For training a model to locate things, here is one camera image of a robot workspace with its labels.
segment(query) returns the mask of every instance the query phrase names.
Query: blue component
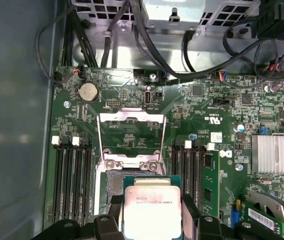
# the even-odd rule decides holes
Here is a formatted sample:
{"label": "blue component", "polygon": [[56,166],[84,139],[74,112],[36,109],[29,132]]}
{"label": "blue component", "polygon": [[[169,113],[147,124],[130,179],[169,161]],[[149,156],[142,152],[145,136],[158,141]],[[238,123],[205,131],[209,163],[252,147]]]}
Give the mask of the blue component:
{"label": "blue component", "polygon": [[260,134],[262,134],[262,135],[268,134],[268,128],[267,128],[267,127],[262,127],[262,128],[260,129]]}
{"label": "blue component", "polygon": [[191,133],[191,134],[188,136],[188,138],[193,141],[193,140],[196,140],[196,139],[197,139],[197,135],[194,134],[194,133]]}
{"label": "blue component", "polygon": [[231,210],[231,228],[235,228],[235,224],[240,221],[240,218],[241,218],[241,214],[235,210],[235,209],[232,209]]}

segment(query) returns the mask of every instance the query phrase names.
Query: heatsink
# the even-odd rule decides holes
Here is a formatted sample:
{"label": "heatsink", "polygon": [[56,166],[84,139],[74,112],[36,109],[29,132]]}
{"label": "heatsink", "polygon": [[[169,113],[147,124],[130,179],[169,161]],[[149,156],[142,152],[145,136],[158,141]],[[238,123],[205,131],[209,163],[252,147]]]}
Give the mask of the heatsink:
{"label": "heatsink", "polygon": [[284,135],[253,135],[252,172],[284,174]]}

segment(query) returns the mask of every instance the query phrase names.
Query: microchip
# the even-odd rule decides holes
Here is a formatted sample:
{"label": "microchip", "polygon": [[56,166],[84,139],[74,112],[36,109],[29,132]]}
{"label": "microchip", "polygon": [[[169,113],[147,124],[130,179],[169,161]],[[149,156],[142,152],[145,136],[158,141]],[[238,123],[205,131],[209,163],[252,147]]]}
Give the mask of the microchip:
{"label": "microchip", "polygon": [[208,201],[211,201],[212,198],[212,191],[210,189],[205,189],[204,190],[204,198]]}
{"label": "microchip", "polygon": [[278,117],[279,119],[284,119],[284,111],[279,112]]}
{"label": "microchip", "polygon": [[197,96],[197,97],[203,96],[203,87],[198,86],[198,85],[193,86],[192,87],[192,95]]}
{"label": "microchip", "polygon": [[242,95],[242,104],[243,105],[251,105],[252,104],[252,95],[251,94],[243,94]]}
{"label": "microchip", "polygon": [[238,139],[239,141],[243,141],[243,140],[245,140],[245,138],[246,138],[246,134],[245,134],[245,133],[242,133],[242,132],[239,132],[239,133],[236,135],[236,137],[237,137],[237,139]]}
{"label": "microchip", "polygon": [[243,144],[240,144],[240,143],[235,144],[235,149],[236,150],[242,150],[243,148],[244,148]]}
{"label": "microchip", "polygon": [[174,127],[177,127],[177,128],[180,128],[180,127],[181,127],[181,121],[175,120],[175,121],[173,122],[173,126],[174,126]]}
{"label": "microchip", "polygon": [[211,155],[205,155],[205,158],[204,158],[204,165],[206,167],[212,167],[212,156]]}

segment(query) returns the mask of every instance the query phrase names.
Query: metal bracket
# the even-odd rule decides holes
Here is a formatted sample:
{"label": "metal bracket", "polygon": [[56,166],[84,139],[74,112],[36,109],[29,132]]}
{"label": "metal bracket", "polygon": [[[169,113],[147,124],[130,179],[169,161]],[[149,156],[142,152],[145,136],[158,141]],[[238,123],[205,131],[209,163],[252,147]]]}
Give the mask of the metal bracket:
{"label": "metal bracket", "polygon": [[[124,154],[111,154],[109,149],[103,149],[101,123],[107,121],[125,121],[126,119],[137,119],[139,122],[157,122],[163,124],[163,133],[161,146],[153,155],[137,155],[136,157],[127,157]],[[156,172],[159,175],[166,174],[166,167],[162,156],[164,136],[166,128],[166,116],[163,114],[148,114],[141,108],[123,108],[117,113],[100,113],[97,116],[97,129],[100,145],[100,160],[96,164],[95,177],[95,197],[94,214],[99,214],[100,204],[100,184],[101,173],[110,170],[122,170],[123,168],[140,169],[141,171]]]}

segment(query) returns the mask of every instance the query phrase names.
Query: capacitor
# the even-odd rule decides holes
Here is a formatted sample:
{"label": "capacitor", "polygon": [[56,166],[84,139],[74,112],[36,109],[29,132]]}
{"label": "capacitor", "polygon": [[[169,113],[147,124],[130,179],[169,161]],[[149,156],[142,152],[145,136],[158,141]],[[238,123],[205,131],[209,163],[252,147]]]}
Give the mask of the capacitor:
{"label": "capacitor", "polygon": [[234,126],[233,130],[236,133],[242,133],[242,132],[244,132],[245,127],[244,127],[243,124],[237,124],[236,126]]}
{"label": "capacitor", "polygon": [[194,134],[194,133],[191,133],[191,134],[188,136],[188,138],[189,138],[191,141],[193,141],[193,140],[196,140],[196,139],[197,139],[197,135]]}

